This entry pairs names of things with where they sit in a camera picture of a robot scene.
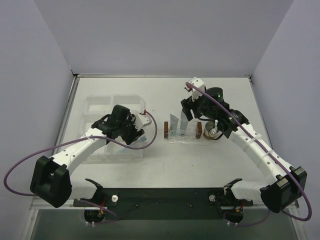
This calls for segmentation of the clear textured glass tray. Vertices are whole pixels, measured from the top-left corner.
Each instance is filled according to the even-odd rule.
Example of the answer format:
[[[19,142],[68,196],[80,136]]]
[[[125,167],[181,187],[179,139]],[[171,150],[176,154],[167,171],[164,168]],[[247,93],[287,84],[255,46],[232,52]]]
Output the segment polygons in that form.
[[[214,140],[204,136],[204,125],[201,121],[191,121],[187,124],[186,130],[180,129],[180,121],[177,122],[176,130],[171,129],[171,122],[163,124],[163,139],[169,144],[180,145],[201,145],[210,146]]]

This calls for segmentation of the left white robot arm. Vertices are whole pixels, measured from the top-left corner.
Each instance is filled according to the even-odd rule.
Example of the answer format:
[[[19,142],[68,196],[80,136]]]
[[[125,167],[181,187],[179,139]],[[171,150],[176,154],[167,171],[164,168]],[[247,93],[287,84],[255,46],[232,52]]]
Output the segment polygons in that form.
[[[30,191],[55,208],[74,199],[85,199],[92,206],[100,204],[103,187],[88,178],[72,181],[72,173],[96,150],[118,137],[122,139],[121,146],[130,147],[145,133],[144,127],[151,123],[151,118],[145,113],[115,105],[110,114],[95,121],[81,138],[73,140],[67,148],[36,161]]]

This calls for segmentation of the green cap toothpaste tube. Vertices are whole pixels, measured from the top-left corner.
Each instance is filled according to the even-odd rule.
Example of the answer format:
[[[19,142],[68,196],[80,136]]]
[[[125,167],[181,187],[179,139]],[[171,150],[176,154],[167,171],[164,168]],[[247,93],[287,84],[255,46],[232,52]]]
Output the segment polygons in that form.
[[[177,132],[178,123],[179,123],[179,118],[173,114],[170,114],[170,131],[174,135]]]

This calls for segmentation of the cream metal cup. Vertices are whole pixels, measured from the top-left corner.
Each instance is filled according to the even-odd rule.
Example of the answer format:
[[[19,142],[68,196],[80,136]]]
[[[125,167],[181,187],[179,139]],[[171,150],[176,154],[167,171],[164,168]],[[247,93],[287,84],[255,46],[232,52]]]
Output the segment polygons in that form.
[[[203,136],[208,140],[218,140],[221,132],[216,128],[212,122],[207,122],[204,126]]]

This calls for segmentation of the white dark-cap toothpaste tube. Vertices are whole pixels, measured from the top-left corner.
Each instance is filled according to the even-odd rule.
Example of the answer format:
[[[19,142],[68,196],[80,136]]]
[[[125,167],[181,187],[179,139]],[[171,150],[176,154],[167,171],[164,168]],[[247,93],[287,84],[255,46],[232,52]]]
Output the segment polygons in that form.
[[[188,119],[183,111],[180,113],[180,134],[185,135],[188,127]]]

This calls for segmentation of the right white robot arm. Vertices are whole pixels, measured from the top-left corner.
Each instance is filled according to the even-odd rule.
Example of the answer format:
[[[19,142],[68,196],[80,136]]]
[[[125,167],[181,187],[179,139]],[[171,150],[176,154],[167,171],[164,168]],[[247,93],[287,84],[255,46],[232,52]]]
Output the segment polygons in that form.
[[[259,201],[274,213],[305,195],[307,172],[283,160],[263,141],[239,111],[224,101],[220,87],[195,87],[187,84],[191,96],[181,101],[187,119],[206,117],[227,139],[235,143],[252,160],[264,176],[262,182],[235,180],[230,191],[237,200]]]

